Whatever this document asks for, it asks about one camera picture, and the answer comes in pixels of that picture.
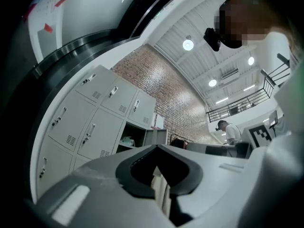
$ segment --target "ceiling light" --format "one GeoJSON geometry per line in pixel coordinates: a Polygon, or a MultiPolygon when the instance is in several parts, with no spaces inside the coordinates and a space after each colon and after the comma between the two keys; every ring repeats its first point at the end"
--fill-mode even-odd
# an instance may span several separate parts
{"type": "Polygon", "coordinates": [[[215,104],[221,103],[221,102],[226,101],[226,100],[228,100],[228,99],[229,99],[229,98],[227,97],[227,98],[225,98],[225,99],[222,99],[222,100],[216,102],[215,104]]]}
{"type": "Polygon", "coordinates": [[[210,80],[209,86],[214,87],[217,84],[217,81],[215,79],[210,80]]]}
{"type": "Polygon", "coordinates": [[[183,42],[182,47],[186,51],[191,51],[194,48],[194,43],[191,39],[191,36],[186,36],[186,40],[183,42]]]}
{"type": "Polygon", "coordinates": [[[256,85],[249,86],[248,88],[244,89],[244,91],[246,91],[246,90],[248,90],[248,89],[251,89],[251,88],[253,88],[254,86],[256,86],[256,85]]]}
{"type": "Polygon", "coordinates": [[[253,63],[255,62],[255,59],[253,58],[253,57],[250,57],[249,59],[248,59],[248,64],[251,66],[251,65],[253,65],[253,63]]]}

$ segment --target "ceiling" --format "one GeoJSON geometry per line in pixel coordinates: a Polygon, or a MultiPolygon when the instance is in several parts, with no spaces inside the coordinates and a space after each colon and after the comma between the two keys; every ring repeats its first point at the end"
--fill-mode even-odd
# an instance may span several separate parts
{"type": "Polygon", "coordinates": [[[207,28],[214,25],[214,15],[225,0],[205,0],[195,6],[151,45],[162,53],[186,77],[194,89],[205,100],[210,109],[222,107],[253,93],[261,86],[260,67],[256,55],[256,44],[230,49],[222,45],[219,52],[214,52],[203,39],[207,28]],[[182,44],[190,35],[194,42],[191,51],[184,50],[182,44]],[[250,57],[255,58],[253,65],[248,64],[250,57]],[[239,77],[230,82],[221,82],[222,75],[233,69],[239,70],[239,77]],[[208,85],[217,80],[215,87],[208,85]],[[255,84],[256,87],[243,91],[255,84]],[[229,97],[227,101],[217,101],[229,97]]]}

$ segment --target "brick wall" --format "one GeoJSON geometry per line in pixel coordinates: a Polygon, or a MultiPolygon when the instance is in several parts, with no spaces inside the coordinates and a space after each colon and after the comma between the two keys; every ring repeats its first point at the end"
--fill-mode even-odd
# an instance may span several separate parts
{"type": "Polygon", "coordinates": [[[209,134],[203,101],[187,80],[151,46],[142,46],[112,70],[156,98],[155,112],[172,133],[201,143],[218,144],[209,134]]]}

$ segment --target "air conditioner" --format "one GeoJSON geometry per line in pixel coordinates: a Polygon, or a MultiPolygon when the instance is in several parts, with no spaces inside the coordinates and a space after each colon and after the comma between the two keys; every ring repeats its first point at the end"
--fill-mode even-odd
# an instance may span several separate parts
{"type": "Polygon", "coordinates": [[[227,84],[229,82],[231,82],[234,79],[237,79],[239,77],[239,71],[238,69],[233,69],[232,71],[230,71],[229,73],[226,73],[222,76],[222,80],[221,83],[222,84],[227,84]]]}

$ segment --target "white ceiling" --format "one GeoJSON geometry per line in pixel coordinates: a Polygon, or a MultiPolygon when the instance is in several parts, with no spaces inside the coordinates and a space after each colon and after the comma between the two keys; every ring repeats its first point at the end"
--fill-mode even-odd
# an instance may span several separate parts
{"type": "Polygon", "coordinates": [[[224,1],[205,0],[186,14],[180,14],[180,19],[173,22],[157,41],[155,37],[149,41],[186,77],[211,109],[251,94],[262,83],[259,82],[260,67],[255,52],[257,45],[252,44],[238,49],[222,45],[219,52],[214,52],[203,39],[206,29],[213,27],[214,15],[224,1]],[[188,35],[195,44],[191,51],[186,51],[182,47],[188,35]],[[252,66],[248,65],[250,56],[255,58],[252,66]],[[239,78],[227,84],[221,83],[221,76],[235,68],[239,69],[239,78]],[[208,85],[211,79],[217,80],[218,84],[215,87],[208,85]],[[256,87],[243,91],[253,84],[256,87]],[[215,104],[226,97],[229,97],[229,100],[215,104]]]}

